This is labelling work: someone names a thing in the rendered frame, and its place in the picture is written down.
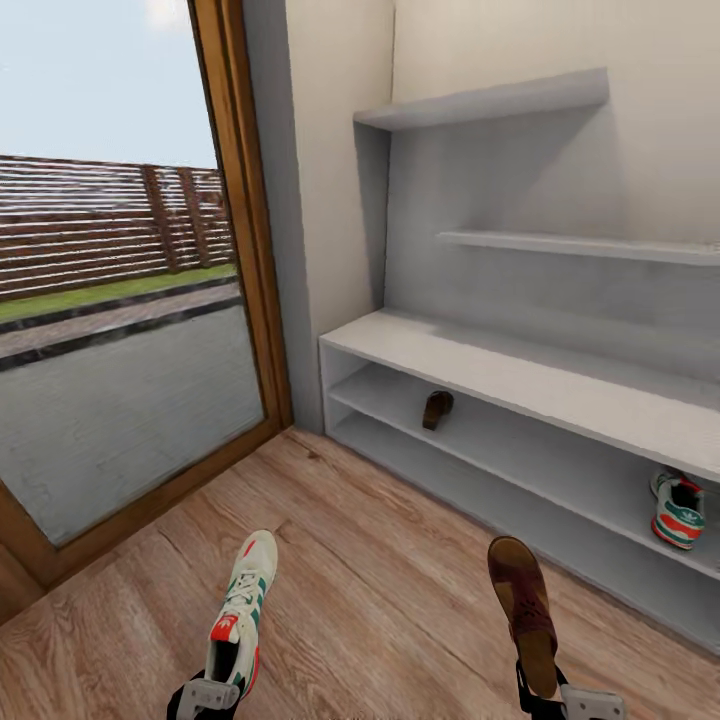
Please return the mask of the gym shoe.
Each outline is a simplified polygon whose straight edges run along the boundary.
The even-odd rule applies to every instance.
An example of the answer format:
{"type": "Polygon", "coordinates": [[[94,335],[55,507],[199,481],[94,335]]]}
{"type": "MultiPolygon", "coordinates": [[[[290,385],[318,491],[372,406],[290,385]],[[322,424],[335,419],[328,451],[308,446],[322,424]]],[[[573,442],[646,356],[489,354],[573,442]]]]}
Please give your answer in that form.
{"type": "Polygon", "coordinates": [[[232,685],[238,685],[244,678],[241,699],[256,681],[260,611],[274,583],[277,562],[277,540],[273,533],[268,529],[255,531],[235,561],[224,605],[208,638],[204,678],[232,685]]]}
{"type": "Polygon", "coordinates": [[[658,500],[656,517],[651,523],[653,532],[670,545],[692,549],[705,523],[701,487],[675,467],[661,465],[651,477],[650,488],[658,500]]]}

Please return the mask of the sandal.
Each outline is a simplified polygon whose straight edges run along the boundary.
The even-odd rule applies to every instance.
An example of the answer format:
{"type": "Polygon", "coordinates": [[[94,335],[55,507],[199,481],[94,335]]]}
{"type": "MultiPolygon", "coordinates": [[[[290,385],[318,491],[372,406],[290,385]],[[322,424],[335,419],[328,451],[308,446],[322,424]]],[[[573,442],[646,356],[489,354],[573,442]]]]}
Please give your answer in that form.
{"type": "Polygon", "coordinates": [[[487,563],[527,685],[538,698],[551,699],[558,685],[558,643],[541,567],[529,548],[510,535],[489,543],[487,563]]]}
{"type": "Polygon", "coordinates": [[[432,394],[427,401],[423,415],[423,429],[434,431],[437,428],[439,417],[451,413],[453,409],[453,395],[446,391],[438,391],[432,394]]]}

